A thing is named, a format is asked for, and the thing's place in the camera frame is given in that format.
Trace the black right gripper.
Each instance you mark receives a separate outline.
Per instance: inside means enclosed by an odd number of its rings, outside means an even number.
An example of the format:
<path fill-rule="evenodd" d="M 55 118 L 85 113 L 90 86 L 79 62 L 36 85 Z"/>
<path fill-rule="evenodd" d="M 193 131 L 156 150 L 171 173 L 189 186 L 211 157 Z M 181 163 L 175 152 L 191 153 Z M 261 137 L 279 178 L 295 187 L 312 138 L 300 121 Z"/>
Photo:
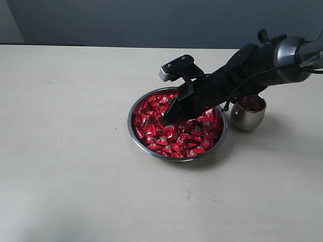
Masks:
<path fill-rule="evenodd" d="M 195 64 L 183 70 L 194 81 L 178 88 L 178 97 L 159 121 L 163 126 L 200 116 L 237 95 L 258 94 L 274 72 L 276 44 L 259 47 L 248 44 L 237 51 L 220 69 L 208 76 Z"/>

